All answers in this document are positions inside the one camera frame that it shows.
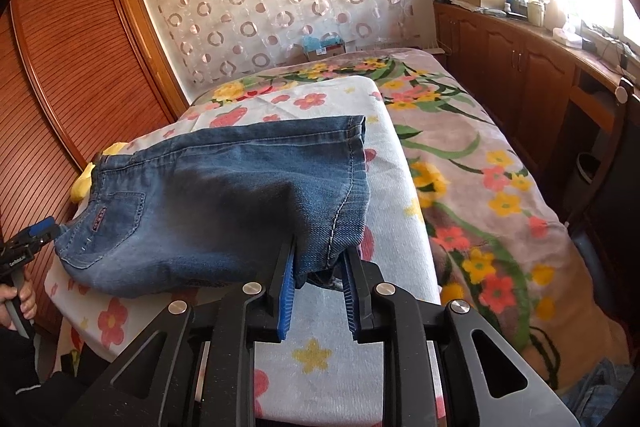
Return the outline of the blue denim jeans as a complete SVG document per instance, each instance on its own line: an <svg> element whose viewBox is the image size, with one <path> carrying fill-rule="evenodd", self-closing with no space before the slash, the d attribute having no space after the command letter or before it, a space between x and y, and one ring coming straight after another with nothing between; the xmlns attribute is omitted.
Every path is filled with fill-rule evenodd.
<svg viewBox="0 0 640 427"><path fill-rule="evenodd" d="M72 279L124 298L243 283L295 244L296 286L337 285L369 204L360 115L202 129L104 156L55 252Z"/></svg>

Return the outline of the white jar on sideboard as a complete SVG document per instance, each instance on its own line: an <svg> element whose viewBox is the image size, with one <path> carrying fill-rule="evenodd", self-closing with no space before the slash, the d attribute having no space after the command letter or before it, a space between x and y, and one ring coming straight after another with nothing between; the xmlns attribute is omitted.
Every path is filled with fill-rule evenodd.
<svg viewBox="0 0 640 427"><path fill-rule="evenodd" d="M544 26L544 2L529 0L527 3L527 20L535 27Z"/></svg>

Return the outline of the white floral towel blanket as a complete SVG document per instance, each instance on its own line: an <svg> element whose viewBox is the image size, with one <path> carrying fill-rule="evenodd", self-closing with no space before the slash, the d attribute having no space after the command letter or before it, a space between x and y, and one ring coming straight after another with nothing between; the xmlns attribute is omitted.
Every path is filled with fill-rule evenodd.
<svg viewBox="0 0 640 427"><path fill-rule="evenodd" d="M55 243L44 287L110 359L164 306L254 281L295 244L285 340L255 355L255 407L272 421L376 426L383 349L347 325L337 260L354 248L436 301L431 247L375 83L346 76L241 89L106 150Z"/></svg>

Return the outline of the pink floral bedspread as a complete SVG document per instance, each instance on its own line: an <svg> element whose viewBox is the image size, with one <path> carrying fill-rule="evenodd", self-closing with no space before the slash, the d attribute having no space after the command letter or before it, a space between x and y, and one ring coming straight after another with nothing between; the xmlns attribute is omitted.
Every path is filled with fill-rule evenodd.
<svg viewBox="0 0 640 427"><path fill-rule="evenodd" d="M442 298L468 300L555 389L600 361L630 359L623 327L593 298L591 277L533 175L480 103L427 52L355 52L266 69L198 96L198 109L318 109L319 91L296 83L359 75L373 80L390 113L416 187L410 209L426 222Z"/></svg>

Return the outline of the wooden sideboard cabinet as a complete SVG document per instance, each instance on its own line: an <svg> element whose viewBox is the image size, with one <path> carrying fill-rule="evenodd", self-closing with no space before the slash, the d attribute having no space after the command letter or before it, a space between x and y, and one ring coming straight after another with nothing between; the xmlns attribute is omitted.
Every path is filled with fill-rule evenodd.
<svg viewBox="0 0 640 427"><path fill-rule="evenodd" d="M622 77L540 28L442 2L433 9L449 72L498 124L548 204L569 210L578 155L612 138Z"/></svg>

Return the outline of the wooden louvered wardrobe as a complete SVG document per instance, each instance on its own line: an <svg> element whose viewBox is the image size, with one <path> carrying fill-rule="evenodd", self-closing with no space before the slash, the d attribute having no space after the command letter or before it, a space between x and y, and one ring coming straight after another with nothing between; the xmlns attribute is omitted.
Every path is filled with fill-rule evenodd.
<svg viewBox="0 0 640 427"><path fill-rule="evenodd" d="M1 235L73 216L95 153L188 102L143 0L11 0L1 17Z"/></svg>

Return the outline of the cardboard box with blue items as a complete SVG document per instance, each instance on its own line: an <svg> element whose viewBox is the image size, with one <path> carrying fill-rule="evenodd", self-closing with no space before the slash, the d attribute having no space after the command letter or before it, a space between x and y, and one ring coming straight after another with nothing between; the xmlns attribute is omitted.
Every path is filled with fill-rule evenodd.
<svg viewBox="0 0 640 427"><path fill-rule="evenodd" d="M305 36L303 38L303 52L306 59L312 62L344 54L346 46L344 40L337 35L329 35L324 38Z"/></svg>

